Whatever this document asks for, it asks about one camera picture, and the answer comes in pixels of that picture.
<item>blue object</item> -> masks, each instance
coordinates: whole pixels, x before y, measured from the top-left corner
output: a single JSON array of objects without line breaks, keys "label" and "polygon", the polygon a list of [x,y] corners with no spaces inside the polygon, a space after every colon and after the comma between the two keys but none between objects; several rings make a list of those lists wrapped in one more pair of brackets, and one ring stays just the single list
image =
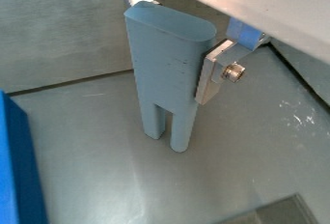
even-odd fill
[{"label": "blue object", "polygon": [[125,12],[128,43],[144,132],[159,139],[172,113],[171,147],[188,147],[199,104],[202,55],[214,46],[214,25],[164,6],[139,2]]},{"label": "blue object", "polygon": [[0,223],[48,223],[27,115],[1,91]]},{"label": "blue object", "polygon": [[226,35],[247,49],[255,50],[260,45],[263,32],[231,17]]}]

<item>scratched metal surface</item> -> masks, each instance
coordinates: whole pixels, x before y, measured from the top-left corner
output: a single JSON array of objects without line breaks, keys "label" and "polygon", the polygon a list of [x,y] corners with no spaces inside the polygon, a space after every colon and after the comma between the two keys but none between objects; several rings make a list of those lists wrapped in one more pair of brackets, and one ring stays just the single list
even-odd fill
[{"label": "scratched metal surface", "polygon": [[7,92],[131,69],[123,0],[0,0]]},{"label": "scratched metal surface", "polygon": [[295,192],[329,223],[329,110],[267,48],[242,64],[183,154],[143,134],[131,72],[15,97],[53,224],[211,224]]}]

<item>gray metal floor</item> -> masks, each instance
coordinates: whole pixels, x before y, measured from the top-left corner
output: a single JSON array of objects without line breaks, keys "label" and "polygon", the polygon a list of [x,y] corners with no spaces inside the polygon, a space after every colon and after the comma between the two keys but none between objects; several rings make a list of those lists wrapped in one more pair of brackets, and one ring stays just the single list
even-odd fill
[{"label": "gray metal floor", "polygon": [[52,224],[214,224],[295,192],[329,223],[329,111],[267,48],[242,64],[183,154],[143,133],[132,72],[15,97]]}]

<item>blue box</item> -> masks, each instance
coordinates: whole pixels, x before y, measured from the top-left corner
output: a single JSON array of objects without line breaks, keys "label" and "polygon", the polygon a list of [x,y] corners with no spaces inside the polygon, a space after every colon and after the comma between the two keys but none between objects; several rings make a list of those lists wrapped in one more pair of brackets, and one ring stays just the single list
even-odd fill
[{"label": "blue box", "polygon": [[0,223],[48,223],[27,115],[1,91]]}]

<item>hex bolt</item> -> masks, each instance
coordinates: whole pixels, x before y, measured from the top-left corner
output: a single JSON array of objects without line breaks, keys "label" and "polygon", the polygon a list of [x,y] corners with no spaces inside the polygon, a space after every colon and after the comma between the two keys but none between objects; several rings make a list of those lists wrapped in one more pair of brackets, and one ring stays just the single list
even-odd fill
[{"label": "hex bolt", "polygon": [[243,76],[243,72],[244,67],[232,63],[224,68],[222,78],[228,79],[231,82],[238,82]]}]

